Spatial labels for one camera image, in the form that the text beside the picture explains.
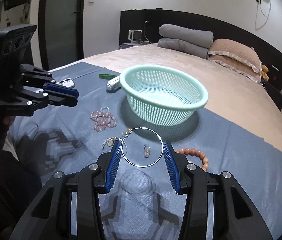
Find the white phone butterfly case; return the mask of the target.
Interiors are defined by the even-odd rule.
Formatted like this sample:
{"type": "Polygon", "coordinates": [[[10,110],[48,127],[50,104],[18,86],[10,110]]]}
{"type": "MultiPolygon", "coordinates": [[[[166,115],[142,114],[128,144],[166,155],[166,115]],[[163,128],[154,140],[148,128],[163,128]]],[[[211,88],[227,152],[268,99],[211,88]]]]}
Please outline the white phone butterfly case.
{"type": "Polygon", "coordinates": [[[66,87],[66,88],[74,88],[75,87],[75,83],[71,78],[61,80],[61,81],[57,82],[56,84],[61,85],[61,86],[66,87]]]}

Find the small crystal earring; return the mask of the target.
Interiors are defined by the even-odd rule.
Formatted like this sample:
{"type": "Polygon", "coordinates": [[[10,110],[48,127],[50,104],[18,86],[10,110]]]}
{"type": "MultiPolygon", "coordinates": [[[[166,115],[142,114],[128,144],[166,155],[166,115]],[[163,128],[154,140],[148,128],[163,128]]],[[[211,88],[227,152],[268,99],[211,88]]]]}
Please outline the small crystal earring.
{"type": "Polygon", "coordinates": [[[151,154],[151,146],[148,144],[144,145],[144,157],[148,158],[151,154]]]}

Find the blue denim cloth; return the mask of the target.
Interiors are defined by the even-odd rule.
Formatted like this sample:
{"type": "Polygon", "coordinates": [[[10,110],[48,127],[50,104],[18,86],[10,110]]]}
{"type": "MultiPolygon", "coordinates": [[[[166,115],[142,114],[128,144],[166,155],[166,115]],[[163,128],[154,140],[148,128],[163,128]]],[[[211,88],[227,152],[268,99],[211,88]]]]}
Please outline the blue denim cloth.
{"type": "Polygon", "coordinates": [[[272,237],[282,234],[282,152],[264,139],[207,110],[196,111],[176,126],[144,122],[130,109],[122,90],[106,92],[99,78],[107,70],[78,63],[53,73],[56,81],[70,78],[79,91],[76,107],[49,106],[31,117],[17,117],[10,134],[20,162],[43,182],[56,171],[79,172],[97,161],[104,142],[133,132],[124,144],[125,156],[116,182],[100,195],[107,239],[177,239],[186,197],[171,187],[161,143],[174,149],[201,150],[209,172],[229,171],[251,198],[272,237]]]}

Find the white handheld device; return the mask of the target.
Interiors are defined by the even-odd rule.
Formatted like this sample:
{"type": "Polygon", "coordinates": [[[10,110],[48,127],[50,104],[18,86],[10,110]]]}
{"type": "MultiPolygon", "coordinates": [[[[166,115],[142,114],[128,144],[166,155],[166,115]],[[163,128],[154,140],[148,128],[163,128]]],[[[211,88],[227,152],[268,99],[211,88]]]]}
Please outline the white handheld device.
{"type": "Polygon", "coordinates": [[[106,90],[110,93],[116,92],[120,88],[119,76],[110,79],[106,84],[106,90]]]}

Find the large silver hoop bangle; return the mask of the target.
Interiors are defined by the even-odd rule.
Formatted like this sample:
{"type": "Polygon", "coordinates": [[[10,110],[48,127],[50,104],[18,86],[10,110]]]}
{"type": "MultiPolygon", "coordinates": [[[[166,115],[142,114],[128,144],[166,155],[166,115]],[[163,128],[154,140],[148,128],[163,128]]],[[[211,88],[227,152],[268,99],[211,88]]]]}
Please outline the large silver hoop bangle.
{"type": "Polygon", "coordinates": [[[121,157],[131,166],[150,168],[163,158],[163,139],[148,127],[127,128],[121,136],[121,157]],[[144,157],[144,145],[151,146],[151,154],[144,157]]]}

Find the mint green plastic basket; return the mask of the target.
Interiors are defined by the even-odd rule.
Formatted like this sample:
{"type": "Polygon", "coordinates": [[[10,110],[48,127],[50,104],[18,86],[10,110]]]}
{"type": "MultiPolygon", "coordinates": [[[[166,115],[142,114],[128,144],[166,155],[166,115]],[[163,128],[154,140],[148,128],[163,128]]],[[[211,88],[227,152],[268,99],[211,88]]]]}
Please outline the mint green plastic basket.
{"type": "Polygon", "coordinates": [[[119,82],[133,113],[158,126],[185,122],[208,102],[207,89],[191,75],[166,66],[132,66],[119,82]]]}

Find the grey nightstand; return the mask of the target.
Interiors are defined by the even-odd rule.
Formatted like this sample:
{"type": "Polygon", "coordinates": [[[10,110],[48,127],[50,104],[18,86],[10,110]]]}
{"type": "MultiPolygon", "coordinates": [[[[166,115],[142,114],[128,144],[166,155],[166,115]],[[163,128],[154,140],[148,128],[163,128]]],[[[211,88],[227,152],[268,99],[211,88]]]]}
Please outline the grey nightstand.
{"type": "Polygon", "coordinates": [[[150,41],[144,40],[141,42],[127,42],[127,43],[122,43],[119,46],[119,49],[126,49],[126,48],[131,48],[131,47],[138,47],[138,46],[145,46],[151,44],[150,41]]]}

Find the dark glass door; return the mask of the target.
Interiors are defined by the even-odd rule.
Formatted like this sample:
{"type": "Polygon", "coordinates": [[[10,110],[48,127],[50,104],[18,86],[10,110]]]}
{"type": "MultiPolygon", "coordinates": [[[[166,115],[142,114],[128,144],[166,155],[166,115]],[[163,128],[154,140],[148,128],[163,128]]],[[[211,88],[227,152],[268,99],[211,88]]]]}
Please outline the dark glass door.
{"type": "Polygon", "coordinates": [[[44,70],[84,57],[84,0],[40,0],[38,43],[44,70]]]}

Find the beige bed cover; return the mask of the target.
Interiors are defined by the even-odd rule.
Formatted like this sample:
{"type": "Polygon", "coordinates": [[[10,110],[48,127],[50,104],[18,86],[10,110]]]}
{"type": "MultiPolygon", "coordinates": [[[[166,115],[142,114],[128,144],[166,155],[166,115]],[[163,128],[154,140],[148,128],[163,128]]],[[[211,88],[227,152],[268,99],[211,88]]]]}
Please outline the beige bed cover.
{"type": "Polygon", "coordinates": [[[181,70],[206,87],[209,93],[207,109],[282,151],[282,114],[266,90],[221,65],[155,44],[98,54],[83,61],[116,72],[146,64],[181,70]]]}

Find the white electric kettle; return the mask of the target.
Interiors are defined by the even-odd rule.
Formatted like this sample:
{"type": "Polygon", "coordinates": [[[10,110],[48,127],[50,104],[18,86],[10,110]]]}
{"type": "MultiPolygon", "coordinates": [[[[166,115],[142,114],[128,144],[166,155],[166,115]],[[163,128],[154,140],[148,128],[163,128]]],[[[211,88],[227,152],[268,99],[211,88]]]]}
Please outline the white electric kettle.
{"type": "Polygon", "coordinates": [[[142,43],[142,30],[130,29],[128,33],[128,40],[132,44],[141,44],[142,43]]]}

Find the pink ruffled pillow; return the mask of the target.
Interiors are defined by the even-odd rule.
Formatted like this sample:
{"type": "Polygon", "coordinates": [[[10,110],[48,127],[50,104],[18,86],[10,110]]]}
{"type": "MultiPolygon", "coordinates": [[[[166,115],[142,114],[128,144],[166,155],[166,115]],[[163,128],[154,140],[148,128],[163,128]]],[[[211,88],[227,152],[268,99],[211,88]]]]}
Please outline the pink ruffled pillow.
{"type": "Polygon", "coordinates": [[[217,39],[208,50],[209,60],[261,83],[261,61],[250,47],[229,39],[217,39]]]}

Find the grey folded blanket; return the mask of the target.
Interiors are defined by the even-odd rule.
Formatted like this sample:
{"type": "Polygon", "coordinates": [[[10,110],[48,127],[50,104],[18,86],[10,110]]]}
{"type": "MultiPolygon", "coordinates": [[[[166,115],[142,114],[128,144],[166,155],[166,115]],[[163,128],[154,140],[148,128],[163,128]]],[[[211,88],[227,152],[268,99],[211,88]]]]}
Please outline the grey folded blanket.
{"type": "Polygon", "coordinates": [[[211,31],[189,29],[173,24],[161,25],[158,32],[162,36],[158,41],[159,47],[194,55],[202,59],[208,58],[208,50],[214,40],[214,34],[211,31]]]}

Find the yellow plush toy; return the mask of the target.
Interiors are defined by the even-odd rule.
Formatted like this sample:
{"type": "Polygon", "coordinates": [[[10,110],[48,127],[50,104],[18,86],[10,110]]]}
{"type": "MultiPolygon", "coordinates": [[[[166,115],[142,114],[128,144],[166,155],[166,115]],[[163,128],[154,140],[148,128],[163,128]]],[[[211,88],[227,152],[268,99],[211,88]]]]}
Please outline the yellow plush toy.
{"type": "Polygon", "coordinates": [[[269,80],[269,77],[267,74],[268,74],[268,68],[262,64],[261,65],[261,77],[265,82],[269,80]]]}

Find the black headboard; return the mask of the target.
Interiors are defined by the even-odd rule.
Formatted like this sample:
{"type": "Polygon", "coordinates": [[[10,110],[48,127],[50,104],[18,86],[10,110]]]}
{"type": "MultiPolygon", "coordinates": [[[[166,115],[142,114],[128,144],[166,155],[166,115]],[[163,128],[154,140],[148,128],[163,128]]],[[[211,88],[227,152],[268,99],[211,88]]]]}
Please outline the black headboard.
{"type": "Polygon", "coordinates": [[[262,38],[230,23],[208,16],[174,10],[137,9],[120,12],[119,44],[128,42],[131,29],[142,30],[142,38],[156,43],[161,36],[158,29],[163,24],[211,31],[214,39],[226,38],[255,49],[262,64],[268,67],[269,83],[282,89],[282,53],[262,38]]]}

